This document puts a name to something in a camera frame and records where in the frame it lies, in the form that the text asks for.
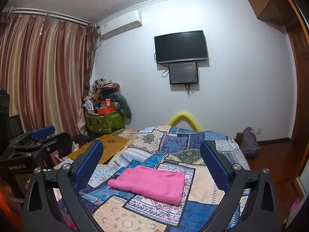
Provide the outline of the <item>pink knit sweater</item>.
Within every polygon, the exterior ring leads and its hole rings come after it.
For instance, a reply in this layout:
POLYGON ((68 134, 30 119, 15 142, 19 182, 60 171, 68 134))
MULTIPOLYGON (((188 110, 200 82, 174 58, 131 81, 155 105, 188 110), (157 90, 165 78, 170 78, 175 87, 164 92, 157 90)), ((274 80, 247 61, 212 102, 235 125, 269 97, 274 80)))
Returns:
POLYGON ((178 206, 182 200, 185 173, 139 165, 126 169, 117 178, 108 180, 107 184, 118 190, 178 206))

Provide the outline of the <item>dark blue backpack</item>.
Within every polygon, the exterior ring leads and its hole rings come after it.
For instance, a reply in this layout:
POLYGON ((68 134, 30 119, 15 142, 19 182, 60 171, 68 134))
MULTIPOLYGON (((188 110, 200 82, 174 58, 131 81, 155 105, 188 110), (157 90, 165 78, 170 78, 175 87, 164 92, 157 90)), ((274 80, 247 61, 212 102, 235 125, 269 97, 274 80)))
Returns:
POLYGON ((258 156, 260 146, 256 140, 256 134, 251 127, 243 130, 243 140, 240 149, 247 159, 258 156))

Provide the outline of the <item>striped pink curtain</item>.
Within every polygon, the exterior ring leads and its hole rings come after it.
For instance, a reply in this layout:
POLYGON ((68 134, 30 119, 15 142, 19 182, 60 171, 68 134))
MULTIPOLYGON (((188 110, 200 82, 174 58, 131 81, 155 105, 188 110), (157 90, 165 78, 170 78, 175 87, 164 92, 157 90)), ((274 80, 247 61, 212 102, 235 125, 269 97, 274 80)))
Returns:
POLYGON ((1 87, 9 113, 24 131, 49 125, 82 134, 83 101, 90 90, 98 26, 43 15, 1 13, 1 87))

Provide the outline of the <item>green storage box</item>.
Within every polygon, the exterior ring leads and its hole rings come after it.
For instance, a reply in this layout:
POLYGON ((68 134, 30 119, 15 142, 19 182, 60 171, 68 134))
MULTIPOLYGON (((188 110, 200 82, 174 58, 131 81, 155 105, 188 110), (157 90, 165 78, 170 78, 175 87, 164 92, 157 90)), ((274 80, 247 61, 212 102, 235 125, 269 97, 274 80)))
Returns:
POLYGON ((104 115, 85 115, 86 128, 91 132, 111 134, 125 127, 125 119, 121 112, 114 111, 104 115))

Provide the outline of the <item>clutter pile on box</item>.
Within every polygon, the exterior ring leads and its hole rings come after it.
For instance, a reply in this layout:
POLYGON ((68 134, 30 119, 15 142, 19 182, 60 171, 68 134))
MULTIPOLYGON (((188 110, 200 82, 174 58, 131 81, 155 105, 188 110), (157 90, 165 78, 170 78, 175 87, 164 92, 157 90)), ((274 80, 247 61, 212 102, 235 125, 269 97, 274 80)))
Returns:
POLYGON ((121 112, 125 118, 132 118, 132 111, 127 100, 121 94, 120 85, 104 78, 95 80, 84 99, 85 111, 93 111, 93 113, 99 114, 99 109, 112 107, 121 112))

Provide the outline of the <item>blue patchwork bedspread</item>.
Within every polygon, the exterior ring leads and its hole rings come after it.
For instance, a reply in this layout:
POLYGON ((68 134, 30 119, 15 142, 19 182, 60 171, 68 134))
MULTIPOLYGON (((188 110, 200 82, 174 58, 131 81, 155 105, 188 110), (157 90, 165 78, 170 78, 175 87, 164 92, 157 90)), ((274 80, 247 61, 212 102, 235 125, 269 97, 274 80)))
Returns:
POLYGON ((200 154, 205 141, 249 169, 231 137, 155 126, 97 165, 77 193, 103 231, 201 231, 225 195, 200 154))

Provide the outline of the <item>yellow foam arch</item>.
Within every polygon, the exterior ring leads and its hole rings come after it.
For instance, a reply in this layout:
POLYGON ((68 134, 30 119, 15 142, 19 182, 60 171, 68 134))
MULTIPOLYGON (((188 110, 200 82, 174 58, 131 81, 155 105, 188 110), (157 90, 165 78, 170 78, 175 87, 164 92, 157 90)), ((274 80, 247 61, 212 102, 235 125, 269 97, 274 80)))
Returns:
POLYGON ((193 116, 191 114, 189 114, 188 112, 182 111, 182 112, 178 112, 177 114, 175 114, 169 121, 168 125, 170 126, 176 126, 176 124, 185 121, 186 123, 188 123, 190 125, 190 127, 194 130, 194 131, 198 131, 201 132, 202 129, 199 126, 199 124, 197 123, 197 121, 193 118, 193 116))

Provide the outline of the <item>white air conditioner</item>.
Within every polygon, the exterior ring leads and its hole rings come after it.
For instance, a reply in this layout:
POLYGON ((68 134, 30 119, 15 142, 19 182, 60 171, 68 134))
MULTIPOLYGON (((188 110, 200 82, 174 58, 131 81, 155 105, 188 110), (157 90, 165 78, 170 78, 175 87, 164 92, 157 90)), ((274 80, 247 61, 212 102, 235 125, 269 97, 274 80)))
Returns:
POLYGON ((101 39, 107 40, 141 26, 141 13, 138 10, 134 10, 103 23, 100 26, 101 39))

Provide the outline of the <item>wooden upper cabinet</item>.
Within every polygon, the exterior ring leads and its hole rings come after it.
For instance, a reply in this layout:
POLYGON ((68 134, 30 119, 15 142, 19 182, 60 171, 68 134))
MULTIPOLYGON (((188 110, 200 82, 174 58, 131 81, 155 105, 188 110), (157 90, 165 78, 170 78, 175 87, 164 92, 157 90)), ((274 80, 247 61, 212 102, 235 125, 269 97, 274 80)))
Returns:
POLYGON ((256 17, 267 23, 284 26, 295 16, 288 0, 248 0, 256 17))

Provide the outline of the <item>wooden bed frame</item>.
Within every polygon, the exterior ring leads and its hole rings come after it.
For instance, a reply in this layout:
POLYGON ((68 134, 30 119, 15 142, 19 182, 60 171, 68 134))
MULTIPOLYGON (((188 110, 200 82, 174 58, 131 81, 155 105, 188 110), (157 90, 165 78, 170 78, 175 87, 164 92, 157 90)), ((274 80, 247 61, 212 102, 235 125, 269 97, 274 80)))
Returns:
POLYGON ((243 142, 244 134, 242 132, 238 132, 236 137, 234 138, 235 142, 237 143, 238 147, 241 148, 243 142))

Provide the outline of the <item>small black wall monitor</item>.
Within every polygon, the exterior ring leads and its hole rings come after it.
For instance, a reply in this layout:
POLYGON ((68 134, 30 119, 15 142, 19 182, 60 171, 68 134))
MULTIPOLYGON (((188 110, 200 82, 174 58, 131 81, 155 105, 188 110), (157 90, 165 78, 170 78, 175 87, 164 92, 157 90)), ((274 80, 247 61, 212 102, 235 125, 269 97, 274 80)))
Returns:
POLYGON ((196 62, 170 63, 170 84, 198 84, 198 71, 196 62))

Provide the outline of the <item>wall mounted black television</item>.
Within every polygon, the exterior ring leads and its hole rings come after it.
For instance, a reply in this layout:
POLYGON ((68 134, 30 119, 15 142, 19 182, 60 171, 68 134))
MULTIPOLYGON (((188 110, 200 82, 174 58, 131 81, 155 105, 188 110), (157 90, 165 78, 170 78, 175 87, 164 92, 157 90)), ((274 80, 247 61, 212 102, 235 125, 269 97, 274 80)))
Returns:
POLYGON ((208 59, 203 30, 155 36, 154 42, 159 64, 208 59))

